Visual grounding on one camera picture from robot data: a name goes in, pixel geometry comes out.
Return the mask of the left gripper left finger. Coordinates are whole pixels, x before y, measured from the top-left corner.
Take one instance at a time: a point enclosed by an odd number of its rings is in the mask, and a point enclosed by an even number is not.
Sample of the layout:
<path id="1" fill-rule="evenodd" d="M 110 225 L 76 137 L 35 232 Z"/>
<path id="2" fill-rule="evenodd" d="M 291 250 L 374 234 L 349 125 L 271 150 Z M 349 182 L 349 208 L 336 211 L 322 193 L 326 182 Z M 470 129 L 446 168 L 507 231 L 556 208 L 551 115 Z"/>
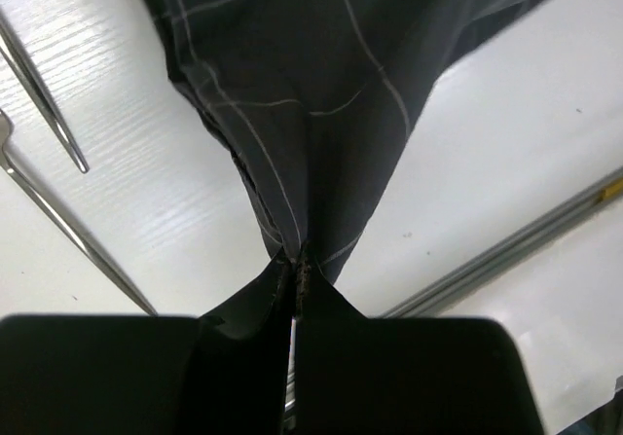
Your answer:
<path id="1" fill-rule="evenodd" d="M 3 319 L 2 432 L 280 433 L 293 275 L 277 255 L 198 318 Z"/>

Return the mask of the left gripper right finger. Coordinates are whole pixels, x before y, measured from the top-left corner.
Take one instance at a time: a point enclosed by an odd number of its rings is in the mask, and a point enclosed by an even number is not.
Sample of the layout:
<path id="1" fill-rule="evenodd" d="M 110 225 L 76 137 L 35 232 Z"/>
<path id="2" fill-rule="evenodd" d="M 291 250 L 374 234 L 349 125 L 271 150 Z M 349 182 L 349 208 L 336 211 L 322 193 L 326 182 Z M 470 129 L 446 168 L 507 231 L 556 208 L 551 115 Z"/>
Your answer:
<path id="1" fill-rule="evenodd" d="M 513 339 L 486 318 L 369 318 L 307 246 L 296 276 L 300 434 L 540 434 Z"/>

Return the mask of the dark grey checked cloth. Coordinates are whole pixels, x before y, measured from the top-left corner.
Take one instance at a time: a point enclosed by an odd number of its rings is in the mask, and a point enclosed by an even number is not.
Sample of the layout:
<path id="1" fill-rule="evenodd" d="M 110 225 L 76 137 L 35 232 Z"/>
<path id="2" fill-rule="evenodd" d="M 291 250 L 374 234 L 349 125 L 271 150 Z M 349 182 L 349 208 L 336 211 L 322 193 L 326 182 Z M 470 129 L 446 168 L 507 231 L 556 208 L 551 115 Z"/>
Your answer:
<path id="1" fill-rule="evenodd" d="M 143 0 L 270 254 L 335 280 L 442 73 L 545 0 Z"/>

